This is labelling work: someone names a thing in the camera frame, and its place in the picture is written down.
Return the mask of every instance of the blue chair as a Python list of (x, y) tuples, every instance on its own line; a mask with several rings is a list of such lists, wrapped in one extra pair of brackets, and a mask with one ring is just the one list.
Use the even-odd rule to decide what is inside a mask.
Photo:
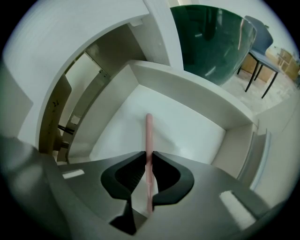
[[(245, 92), (248, 91), (253, 79), (254, 79), (254, 81), (257, 79), (257, 77), (258, 77), (259, 73), (261, 72), (261, 69), (262, 69), (263, 66), (266, 66), (267, 68), (269, 68), (269, 69), (271, 69), (275, 72), (275, 75), (274, 75), (270, 85), (268, 86), (267, 90), (265, 91), (265, 93), (262, 96), (262, 98), (263, 98), (267, 94), (267, 92), (269, 91), (272, 84), (274, 83), (278, 72), (280, 72), (280, 69), (277, 66), (275, 66), (266, 57), (266, 50), (273, 43), (273, 38), (272, 38), (271, 34), (269, 33), (268, 29), (265, 27), (265, 25), (261, 21), (257, 20), (256, 18), (250, 17), (250, 16), (245, 16), (245, 19), (247, 19), (256, 29), (256, 38), (254, 40), (254, 43), (252, 45), (252, 48), (251, 48), (249, 54), (257, 62), (256, 66), (255, 66), (255, 69), (254, 69), (254, 72), (251, 76), (251, 79), (250, 79), (250, 82), (249, 82), (248, 86), (246, 87)], [(258, 73), (256, 74), (256, 71), (257, 71), (257, 68), (258, 68), (259, 64), (261, 64), (261, 67), (259, 68)]]

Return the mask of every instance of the chair leg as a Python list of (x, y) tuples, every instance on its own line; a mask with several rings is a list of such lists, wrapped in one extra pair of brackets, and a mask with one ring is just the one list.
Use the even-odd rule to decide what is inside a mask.
[(240, 68), (239, 68), (239, 70), (238, 70), (238, 72), (237, 72), (237, 75), (239, 75), (239, 73), (240, 73), (240, 69), (242, 68), (242, 65), (240, 66)]
[(251, 85), (251, 83), (252, 83), (252, 81), (253, 81), (253, 79), (254, 79), (254, 77), (255, 77), (255, 73), (256, 73), (256, 70), (257, 70), (257, 68), (258, 68), (258, 64), (259, 64), (259, 61), (257, 61), (257, 63), (256, 63), (256, 66), (255, 66), (255, 68), (254, 68), (253, 74), (252, 74), (251, 79), (250, 79), (250, 81), (249, 81), (249, 83), (248, 83), (248, 86), (246, 87), (245, 92), (248, 91), (248, 89), (249, 89), (249, 87), (250, 87), (250, 85)]
[(263, 67), (263, 65), (261, 65), (261, 67), (259, 68), (258, 73), (256, 74), (254, 81), (257, 79), (258, 75), (260, 74), (260, 72), (262, 70), (262, 67)]
[(264, 92), (262, 98), (263, 98), (263, 97), (267, 94), (267, 92), (269, 91), (270, 87), (272, 86), (272, 84), (273, 84), (274, 81), (275, 81), (275, 78), (277, 77), (277, 74), (278, 74), (278, 73), (275, 73), (275, 75), (274, 75), (274, 77), (273, 77), (273, 79), (272, 79), (270, 85), (268, 86), (267, 90)]

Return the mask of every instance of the green glass tabletop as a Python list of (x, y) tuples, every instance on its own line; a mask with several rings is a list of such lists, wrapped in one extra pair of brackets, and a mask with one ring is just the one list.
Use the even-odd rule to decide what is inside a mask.
[(172, 7), (184, 70), (217, 85), (225, 83), (249, 52), (256, 30), (224, 9), (203, 5)]

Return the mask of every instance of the pink stick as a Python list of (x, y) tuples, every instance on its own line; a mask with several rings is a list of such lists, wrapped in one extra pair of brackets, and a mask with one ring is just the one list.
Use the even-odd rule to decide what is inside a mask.
[(153, 194), (153, 172), (152, 172), (152, 138), (153, 116), (148, 113), (146, 115), (146, 182), (147, 182), (147, 210), (152, 213), (152, 194)]

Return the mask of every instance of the floor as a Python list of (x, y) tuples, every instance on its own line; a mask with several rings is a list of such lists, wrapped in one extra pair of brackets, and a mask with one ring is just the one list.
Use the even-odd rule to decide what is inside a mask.
[(144, 150), (147, 113), (154, 117), (154, 150), (211, 164), (225, 130), (185, 105), (141, 85), (107, 124), (90, 159)]
[(235, 74), (232, 76), (230, 80), (222, 85), (222, 88), (244, 103), (253, 111), (254, 114), (264, 112), (265, 110), (279, 104), (297, 91), (295, 83), (288, 76), (279, 73), (270, 90), (262, 99), (261, 97), (270, 84), (273, 75), (267, 83), (260, 79), (252, 81), (249, 90), (245, 92), (250, 78), (250, 73), (241, 70), (239, 75)]

